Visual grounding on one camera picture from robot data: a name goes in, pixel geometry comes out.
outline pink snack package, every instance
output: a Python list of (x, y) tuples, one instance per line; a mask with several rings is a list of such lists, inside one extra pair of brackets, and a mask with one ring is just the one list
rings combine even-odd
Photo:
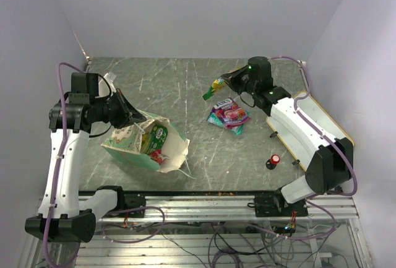
[(240, 126), (250, 119), (249, 115), (230, 97), (218, 102), (212, 108), (212, 113), (223, 123), (226, 129)]

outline paper bag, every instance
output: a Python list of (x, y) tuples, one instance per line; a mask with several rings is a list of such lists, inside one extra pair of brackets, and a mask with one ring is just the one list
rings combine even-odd
[(143, 132), (135, 125), (115, 129), (101, 146), (119, 162), (130, 163), (163, 173), (180, 168), (188, 154), (190, 140), (168, 118), (140, 110), (139, 112), (147, 118), (144, 123), (138, 124), (146, 132), (150, 132), (155, 124), (161, 124), (168, 129), (168, 136), (161, 152), (169, 157), (169, 160), (164, 160), (162, 164), (158, 164), (148, 155), (140, 152)]

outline white wall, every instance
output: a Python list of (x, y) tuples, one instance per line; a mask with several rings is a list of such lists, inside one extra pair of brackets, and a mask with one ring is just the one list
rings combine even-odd
[(356, 142), (355, 196), (377, 267), (395, 267), (396, 0), (343, 0), (308, 61), (313, 94)]
[(58, 0), (91, 56), (307, 59), (341, 0)]
[(0, 0), (0, 11), (0, 262), (17, 267), (48, 175), (55, 66), (85, 57), (55, 0)]

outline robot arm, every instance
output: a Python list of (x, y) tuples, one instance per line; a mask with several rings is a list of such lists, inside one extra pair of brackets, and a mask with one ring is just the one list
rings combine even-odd
[[(295, 100), (283, 88), (273, 84), (271, 64), (265, 57), (249, 59), (241, 69), (226, 73), (222, 78), (237, 94), (246, 92), (254, 105), (283, 124), (301, 143), (311, 158), (306, 174), (279, 189), (281, 198), (292, 204), (314, 194), (323, 194), (351, 178), (339, 154), (315, 129), (295, 111)], [(353, 145), (347, 138), (337, 139), (316, 124), (307, 114), (299, 112), (322, 134), (325, 134), (353, 161)]]
[(94, 196), (79, 204), (82, 164), (93, 123), (108, 123), (123, 128), (146, 120), (123, 96), (120, 89), (98, 98), (98, 74), (73, 73), (69, 102), (66, 104), (67, 142), (63, 150), (58, 178), (54, 176), (63, 139), (61, 104), (49, 113), (51, 162), (45, 195), (36, 217), (26, 219), (25, 230), (43, 237), (43, 226), (50, 207), (53, 181), (58, 180), (49, 237), (51, 241), (90, 241), (96, 222), (111, 210), (124, 208), (121, 187), (104, 186)]

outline scratched tabletop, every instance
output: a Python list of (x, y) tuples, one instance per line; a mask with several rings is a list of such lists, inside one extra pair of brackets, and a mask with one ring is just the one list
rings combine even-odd
[[(192, 176), (180, 171), (159, 173), (134, 165), (119, 163), (100, 144), (111, 134), (93, 138), (80, 179), (81, 190), (95, 190), (103, 185), (122, 186), (126, 190), (141, 191), (235, 191), (273, 190), (304, 174), (289, 151), (275, 138), (269, 138), (271, 128), (265, 113), (250, 108), (240, 98), (236, 103), (250, 112), (251, 119), (241, 135), (206, 121), (210, 110), (227, 97), (236, 98), (228, 87), (204, 101), (202, 94), (210, 84), (236, 66), (244, 66), (247, 59), (170, 59), (170, 58), (92, 58), (90, 72), (102, 75), (111, 71), (117, 75), (114, 85), (129, 102), (140, 110), (169, 118), (190, 139), (188, 165)], [(292, 95), (305, 90), (300, 69), (293, 62), (272, 62), (272, 76), (277, 85)], [(249, 95), (242, 96), (252, 104)], [(107, 129), (98, 123), (92, 134)], [(280, 163), (268, 170), (265, 162), (278, 154)], [(187, 172), (186, 165), (181, 167)]]

